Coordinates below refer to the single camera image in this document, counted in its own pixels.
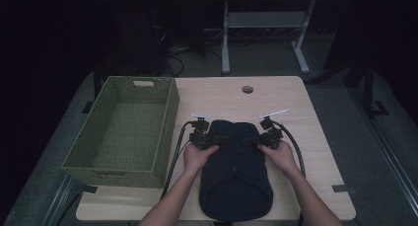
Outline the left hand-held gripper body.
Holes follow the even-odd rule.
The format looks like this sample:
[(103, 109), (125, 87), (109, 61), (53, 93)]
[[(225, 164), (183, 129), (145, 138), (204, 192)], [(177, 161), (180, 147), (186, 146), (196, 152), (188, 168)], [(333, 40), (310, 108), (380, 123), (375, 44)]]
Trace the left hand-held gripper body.
[(214, 137), (207, 133), (210, 123), (206, 117), (198, 114), (194, 114), (193, 117), (196, 117), (196, 120), (191, 123), (194, 130), (189, 134), (189, 141), (199, 150), (213, 146), (215, 144)]

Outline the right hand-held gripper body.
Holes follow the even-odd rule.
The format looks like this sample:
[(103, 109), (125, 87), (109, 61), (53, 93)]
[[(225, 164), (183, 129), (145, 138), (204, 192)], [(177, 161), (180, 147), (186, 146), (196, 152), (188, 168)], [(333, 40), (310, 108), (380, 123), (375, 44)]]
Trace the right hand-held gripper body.
[(285, 130), (285, 127), (281, 123), (273, 120), (271, 117), (273, 115), (285, 112), (286, 110), (283, 110), (275, 113), (261, 115), (259, 117), (261, 119), (260, 125), (264, 130), (264, 132), (258, 137), (258, 142), (260, 144), (273, 150), (278, 149), (280, 141), (283, 138), (283, 131)]

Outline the dark navy printed garment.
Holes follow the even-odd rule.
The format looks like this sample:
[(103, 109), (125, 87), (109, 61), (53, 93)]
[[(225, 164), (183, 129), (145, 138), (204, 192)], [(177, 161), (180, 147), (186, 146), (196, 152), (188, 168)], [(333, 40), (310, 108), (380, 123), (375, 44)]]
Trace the dark navy printed garment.
[(265, 156), (243, 139), (258, 137), (252, 123), (215, 120), (209, 132), (228, 137), (201, 171), (199, 204), (203, 213), (218, 221), (239, 222), (265, 216), (273, 203)]

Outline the green woven basket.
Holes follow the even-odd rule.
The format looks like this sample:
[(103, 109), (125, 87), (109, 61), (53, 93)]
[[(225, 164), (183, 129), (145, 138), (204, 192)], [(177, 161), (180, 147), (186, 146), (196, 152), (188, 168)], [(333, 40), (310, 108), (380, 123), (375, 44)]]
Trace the green woven basket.
[(172, 77), (108, 77), (63, 170), (86, 185), (162, 188), (178, 103)]

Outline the person's left hand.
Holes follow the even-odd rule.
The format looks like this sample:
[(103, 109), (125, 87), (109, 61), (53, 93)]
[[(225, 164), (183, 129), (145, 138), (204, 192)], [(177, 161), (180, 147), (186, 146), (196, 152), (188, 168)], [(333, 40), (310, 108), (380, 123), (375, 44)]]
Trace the person's left hand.
[(193, 144), (188, 144), (183, 153), (183, 172), (196, 178), (201, 169), (206, 165), (208, 158), (219, 149), (218, 145), (205, 150), (199, 150)]

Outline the person's right hand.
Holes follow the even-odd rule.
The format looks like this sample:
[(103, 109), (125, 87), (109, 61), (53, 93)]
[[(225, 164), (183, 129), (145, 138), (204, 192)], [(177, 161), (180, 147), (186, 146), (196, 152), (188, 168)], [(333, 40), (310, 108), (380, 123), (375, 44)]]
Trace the person's right hand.
[(280, 141), (279, 147), (276, 150), (270, 149), (265, 145), (258, 145), (258, 149), (262, 151), (288, 179), (294, 178), (300, 172), (295, 162), (293, 151), (287, 142)]

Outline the grey tape strip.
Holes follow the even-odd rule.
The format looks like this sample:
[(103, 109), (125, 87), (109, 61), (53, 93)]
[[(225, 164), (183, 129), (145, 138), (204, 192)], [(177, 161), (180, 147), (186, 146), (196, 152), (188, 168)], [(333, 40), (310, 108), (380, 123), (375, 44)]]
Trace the grey tape strip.
[(349, 194), (355, 194), (356, 190), (352, 187), (347, 187), (346, 185), (333, 185), (332, 189), (334, 192), (348, 192)]

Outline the black metal stand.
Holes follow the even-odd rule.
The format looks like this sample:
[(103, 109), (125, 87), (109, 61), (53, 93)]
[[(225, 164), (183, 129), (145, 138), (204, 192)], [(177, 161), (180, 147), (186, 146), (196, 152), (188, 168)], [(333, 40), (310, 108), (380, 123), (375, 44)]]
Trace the black metal stand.
[(344, 85), (353, 90), (362, 90), (361, 106), (367, 116), (388, 115), (388, 110), (381, 101), (373, 98), (374, 65), (370, 57), (356, 56), (348, 63), (348, 73)]

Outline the aluminium rail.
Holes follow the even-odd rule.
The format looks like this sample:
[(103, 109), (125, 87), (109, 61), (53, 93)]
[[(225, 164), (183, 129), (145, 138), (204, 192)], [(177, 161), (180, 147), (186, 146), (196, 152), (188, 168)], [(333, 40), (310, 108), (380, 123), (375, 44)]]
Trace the aluminium rail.
[(80, 196), (81, 185), (73, 177), (65, 174), (46, 211), (41, 226), (60, 226), (65, 215)]
[(376, 115), (371, 114), (366, 110), (363, 105), (362, 97), (356, 89), (349, 89), (348, 92), (369, 127), (369, 130), (377, 139), (387, 166), (389, 167), (409, 206), (418, 218), (418, 188), (412, 183), (397, 156), (391, 149), (391, 145), (383, 134), (383, 131), (376, 123)]

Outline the grey metal frame desk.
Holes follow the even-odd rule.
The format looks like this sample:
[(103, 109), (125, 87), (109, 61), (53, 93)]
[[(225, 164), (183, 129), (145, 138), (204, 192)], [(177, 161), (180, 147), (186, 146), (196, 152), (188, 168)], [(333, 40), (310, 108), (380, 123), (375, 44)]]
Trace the grey metal frame desk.
[(229, 74), (229, 31), (230, 29), (298, 29), (298, 36), (291, 41), (291, 46), (303, 74), (310, 68), (302, 51), (303, 42), (312, 20), (317, 0), (306, 0), (302, 10), (236, 11), (231, 9), (232, 0), (224, 0), (223, 40), (221, 46), (222, 73)]

